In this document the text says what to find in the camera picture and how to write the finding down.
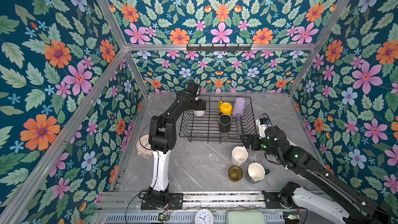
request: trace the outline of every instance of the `small device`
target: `small device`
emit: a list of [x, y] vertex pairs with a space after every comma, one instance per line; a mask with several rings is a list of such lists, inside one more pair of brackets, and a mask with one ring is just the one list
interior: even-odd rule
[[213, 224], [213, 213], [207, 208], [202, 208], [196, 213], [195, 224]]

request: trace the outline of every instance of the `clock face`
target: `clock face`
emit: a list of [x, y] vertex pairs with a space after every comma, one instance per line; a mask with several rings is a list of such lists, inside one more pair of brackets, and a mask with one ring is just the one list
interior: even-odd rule
[[195, 224], [213, 224], [213, 214], [210, 210], [202, 208], [195, 216]]

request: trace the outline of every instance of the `purple cup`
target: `purple cup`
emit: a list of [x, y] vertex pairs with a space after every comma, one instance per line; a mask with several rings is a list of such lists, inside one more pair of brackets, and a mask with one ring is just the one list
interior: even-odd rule
[[232, 116], [236, 118], [236, 115], [240, 114], [243, 117], [245, 111], [246, 100], [242, 97], [236, 98], [234, 106], [232, 107]]

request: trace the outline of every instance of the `white cup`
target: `white cup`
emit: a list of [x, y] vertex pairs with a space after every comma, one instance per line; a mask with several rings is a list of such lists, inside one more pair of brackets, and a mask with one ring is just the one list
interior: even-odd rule
[[233, 165], [241, 166], [248, 158], [249, 153], [245, 147], [237, 146], [232, 150], [231, 162]]

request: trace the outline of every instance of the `black mug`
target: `black mug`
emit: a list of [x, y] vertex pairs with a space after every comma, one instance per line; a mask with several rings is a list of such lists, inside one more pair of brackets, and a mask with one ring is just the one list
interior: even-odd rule
[[218, 129], [222, 133], [229, 132], [231, 129], [231, 122], [232, 122], [232, 117], [229, 116], [228, 114], [221, 114], [218, 117]]

